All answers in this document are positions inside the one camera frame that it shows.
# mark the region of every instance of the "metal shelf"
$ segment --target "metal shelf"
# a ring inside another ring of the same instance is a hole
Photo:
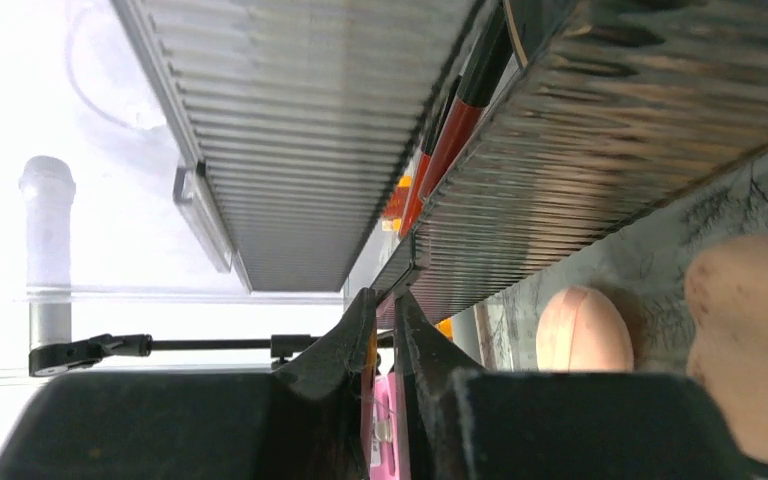
[[[768,150],[768,2],[660,4],[579,1],[505,87],[412,231],[430,320]]]

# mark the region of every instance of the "corrugated metal panel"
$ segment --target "corrugated metal panel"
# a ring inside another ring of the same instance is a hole
[[[431,320],[768,148],[768,2],[585,0],[534,58],[414,229]]]
[[[114,0],[257,291],[340,290],[487,3]]]

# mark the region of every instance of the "cracked wall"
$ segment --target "cracked wall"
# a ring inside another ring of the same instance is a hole
[[[553,294],[578,284],[617,305],[638,369],[683,372],[695,333],[684,302],[687,265],[725,238],[761,232],[768,154],[486,300],[477,315],[484,362],[536,369],[539,315]]]

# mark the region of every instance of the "egg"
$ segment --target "egg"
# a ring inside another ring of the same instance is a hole
[[[543,371],[629,372],[634,354],[620,312],[601,292],[572,286],[556,293],[537,325]]]
[[[704,250],[684,290],[696,325],[687,373],[719,405],[744,453],[768,463],[768,235]]]

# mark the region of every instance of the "pink object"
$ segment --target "pink object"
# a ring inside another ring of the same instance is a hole
[[[396,374],[375,379],[375,405],[372,409],[371,480],[398,480],[399,445],[396,432]]]

